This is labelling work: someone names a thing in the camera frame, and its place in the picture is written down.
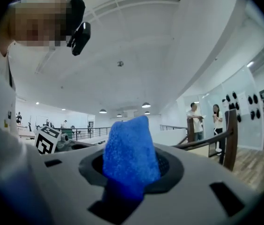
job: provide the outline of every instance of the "blue object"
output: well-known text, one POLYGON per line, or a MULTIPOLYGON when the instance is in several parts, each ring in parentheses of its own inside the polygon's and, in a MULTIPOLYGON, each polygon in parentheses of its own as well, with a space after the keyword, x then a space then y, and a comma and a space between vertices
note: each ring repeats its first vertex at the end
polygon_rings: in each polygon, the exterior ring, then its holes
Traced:
POLYGON ((109 189, 121 198, 142 200, 145 186, 160 179, 148 118, 113 124, 103 155, 109 189))

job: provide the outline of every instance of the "black hair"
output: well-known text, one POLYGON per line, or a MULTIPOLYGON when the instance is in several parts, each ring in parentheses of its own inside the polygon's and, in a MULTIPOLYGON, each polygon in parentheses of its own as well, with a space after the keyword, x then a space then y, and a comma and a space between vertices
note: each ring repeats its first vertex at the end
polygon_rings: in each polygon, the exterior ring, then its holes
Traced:
POLYGON ((217 104, 214 104, 213 107, 216 106, 218 108, 218 111, 216 113, 216 116, 219 117, 220 115, 220 107, 217 104))
POLYGON ((85 12, 83 0, 69 0, 71 7, 66 9, 66 29, 63 31, 65 36, 72 36, 75 30, 82 23, 85 12))

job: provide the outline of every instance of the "gray pants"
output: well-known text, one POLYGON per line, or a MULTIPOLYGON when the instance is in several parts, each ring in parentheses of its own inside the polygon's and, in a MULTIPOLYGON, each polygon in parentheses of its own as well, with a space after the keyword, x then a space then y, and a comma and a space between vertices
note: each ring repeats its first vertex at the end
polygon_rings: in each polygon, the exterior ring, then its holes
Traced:
POLYGON ((204 132, 198 132, 194 133, 194 141, 203 140, 204 138, 204 132))

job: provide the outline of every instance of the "wooden floor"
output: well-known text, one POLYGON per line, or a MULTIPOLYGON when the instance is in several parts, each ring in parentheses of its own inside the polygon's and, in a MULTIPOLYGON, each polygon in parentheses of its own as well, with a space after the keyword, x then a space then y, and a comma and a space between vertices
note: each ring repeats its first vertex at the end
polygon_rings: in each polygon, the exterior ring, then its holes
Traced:
MULTIPOLYGON (((215 152, 215 145, 210 145, 210 153, 215 152)), ((233 174, 251 188, 264 191, 264 150, 238 148, 233 174)))

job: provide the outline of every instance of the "blue rough textured block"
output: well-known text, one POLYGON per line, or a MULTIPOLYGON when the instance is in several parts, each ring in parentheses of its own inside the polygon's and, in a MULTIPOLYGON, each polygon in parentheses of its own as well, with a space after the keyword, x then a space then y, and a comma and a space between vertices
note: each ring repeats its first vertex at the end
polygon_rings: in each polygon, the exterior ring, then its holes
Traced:
POLYGON ((143 197, 144 188, 160 179, 148 118, 116 122, 103 155, 103 173, 117 185, 120 196, 143 197))

